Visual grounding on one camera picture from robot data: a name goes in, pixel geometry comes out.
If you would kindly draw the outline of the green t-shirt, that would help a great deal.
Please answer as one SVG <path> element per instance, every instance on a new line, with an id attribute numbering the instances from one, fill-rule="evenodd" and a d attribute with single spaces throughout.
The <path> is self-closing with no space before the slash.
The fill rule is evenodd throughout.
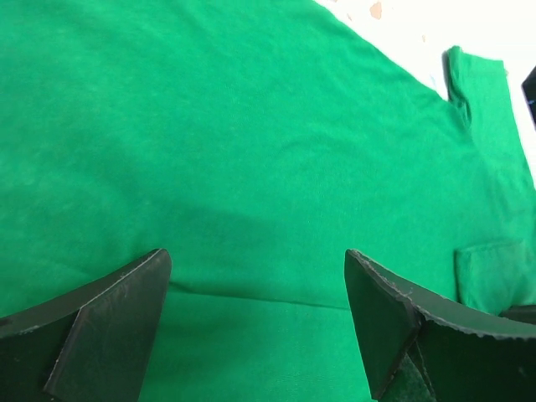
<path id="1" fill-rule="evenodd" d="M 367 401 L 345 252 L 535 299 L 499 61 L 447 99 L 311 1 L 1 4 L 1 312 L 173 259 L 144 401 Z"/>

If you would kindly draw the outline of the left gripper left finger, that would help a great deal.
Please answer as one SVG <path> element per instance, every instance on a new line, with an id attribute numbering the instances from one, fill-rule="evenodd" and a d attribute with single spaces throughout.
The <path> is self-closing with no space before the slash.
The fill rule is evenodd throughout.
<path id="1" fill-rule="evenodd" d="M 172 261 L 155 249 L 1 319 L 3 401 L 137 401 Z"/>

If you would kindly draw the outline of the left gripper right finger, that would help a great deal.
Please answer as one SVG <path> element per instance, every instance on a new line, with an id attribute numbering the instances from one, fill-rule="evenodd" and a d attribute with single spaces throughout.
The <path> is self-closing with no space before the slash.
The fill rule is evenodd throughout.
<path id="1" fill-rule="evenodd" d="M 535 307 L 491 315 L 348 250 L 344 280 L 375 401 L 533 401 Z"/>

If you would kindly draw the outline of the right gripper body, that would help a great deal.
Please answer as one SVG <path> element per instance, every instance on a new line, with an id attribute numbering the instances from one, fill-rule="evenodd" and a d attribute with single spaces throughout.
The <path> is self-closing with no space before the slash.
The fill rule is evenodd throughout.
<path id="1" fill-rule="evenodd" d="M 536 124 L 536 67 L 533 67 L 521 84 L 533 124 Z"/>

